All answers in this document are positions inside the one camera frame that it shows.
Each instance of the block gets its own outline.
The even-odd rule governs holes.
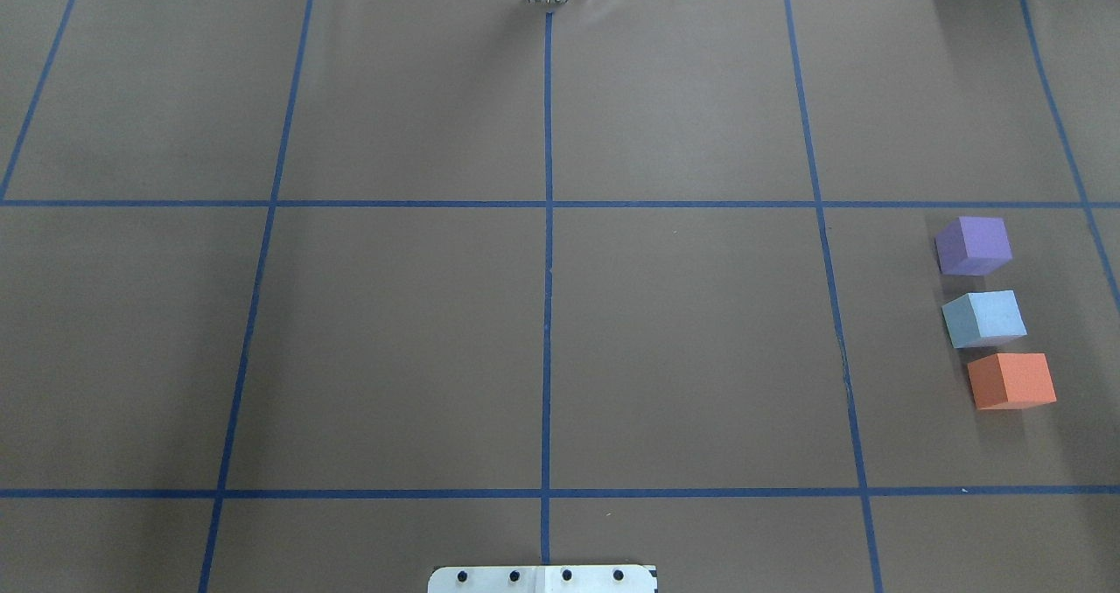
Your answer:
[[[997,216],[960,216],[934,239],[941,274],[987,276],[1011,261],[1007,226]]]
[[[1015,291],[964,294],[941,312],[953,348],[1004,345],[1027,334]]]
[[[1026,409],[1056,402],[1046,355],[992,354],[969,363],[977,409]]]

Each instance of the cube side face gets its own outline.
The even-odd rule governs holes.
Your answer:
[[[992,354],[969,363],[969,386],[977,409],[1000,409],[1008,402],[1007,387],[999,355]]]
[[[1007,401],[1015,409],[1057,402],[1049,363],[1042,353],[997,354],[1004,372]]]
[[[933,239],[937,247],[937,263],[941,274],[960,275],[960,266],[968,261],[968,249],[964,245],[964,233],[961,231],[961,220],[954,219]]]
[[[978,265],[997,267],[1011,261],[1011,242],[1007,237],[1007,225],[997,216],[960,217],[964,248],[970,259]]]
[[[971,348],[976,342],[982,341],[980,337],[980,325],[977,323],[976,314],[972,311],[971,294],[965,294],[953,302],[941,307],[941,314],[945,317],[945,327],[949,328],[949,339],[953,342],[953,348]]]
[[[969,294],[969,299],[983,342],[969,348],[1001,345],[1026,336],[1027,327],[1019,314],[1019,303],[1015,299],[1015,291]]]

